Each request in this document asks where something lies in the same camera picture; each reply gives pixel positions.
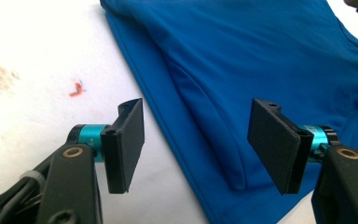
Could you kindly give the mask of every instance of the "white table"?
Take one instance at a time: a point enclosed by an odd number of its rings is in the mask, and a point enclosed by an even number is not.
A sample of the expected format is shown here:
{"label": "white table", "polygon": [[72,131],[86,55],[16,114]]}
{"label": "white table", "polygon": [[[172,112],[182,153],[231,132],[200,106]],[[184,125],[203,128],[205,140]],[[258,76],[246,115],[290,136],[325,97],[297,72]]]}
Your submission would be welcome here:
{"label": "white table", "polygon": [[[329,1],[358,37],[358,14]],[[112,123],[143,97],[97,0],[0,0],[0,66],[17,74],[0,91],[0,193],[33,169],[76,124]],[[75,83],[86,90],[70,97]],[[97,164],[105,223],[206,223],[145,102],[145,145],[130,193],[109,195]],[[314,223],[306,198],[282,223]]]}

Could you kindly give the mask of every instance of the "black cable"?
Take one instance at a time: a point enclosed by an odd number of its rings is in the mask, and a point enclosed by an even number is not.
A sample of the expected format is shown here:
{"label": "black cable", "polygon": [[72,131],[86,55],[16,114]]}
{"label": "black cable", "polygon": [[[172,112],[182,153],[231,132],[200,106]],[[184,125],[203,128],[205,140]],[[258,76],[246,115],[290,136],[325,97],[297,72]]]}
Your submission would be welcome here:
{"label": "black cable", "polygon": [[26,184],[3,206],[0,212],[0,224],[7,223],[17,212],[19,206],[39,189],[36,180],[32,178],[23,179],[26,180]]}

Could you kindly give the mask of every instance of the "blue fabric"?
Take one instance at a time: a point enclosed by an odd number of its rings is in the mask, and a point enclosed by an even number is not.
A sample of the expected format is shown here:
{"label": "blue fabric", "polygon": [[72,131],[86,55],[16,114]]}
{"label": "blue fabric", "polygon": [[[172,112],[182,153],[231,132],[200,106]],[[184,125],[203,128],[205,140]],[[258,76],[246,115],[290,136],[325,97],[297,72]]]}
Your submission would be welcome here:
{"label": "blue fabric", "polygon": [[358,40],[324,0],[102,0],[131,71],[211,223],[275,223],[281,196],[246,140],[252,98],[358,148]]}

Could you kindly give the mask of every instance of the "red mark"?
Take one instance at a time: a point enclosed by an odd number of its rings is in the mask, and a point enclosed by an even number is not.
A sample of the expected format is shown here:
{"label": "red mark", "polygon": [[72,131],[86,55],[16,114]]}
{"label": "red mark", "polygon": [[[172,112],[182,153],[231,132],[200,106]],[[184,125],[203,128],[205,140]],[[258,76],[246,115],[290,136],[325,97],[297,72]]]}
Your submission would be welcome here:
{"label": "red mark", "polygon": [[71,97],[74,97],[74,96],[78,96],[80,95],[81,93],[83,93],[83,87],[80,83],[75,83],[76,85],[76,91],[75,92],[72,92],[71,94],[69,94]]}

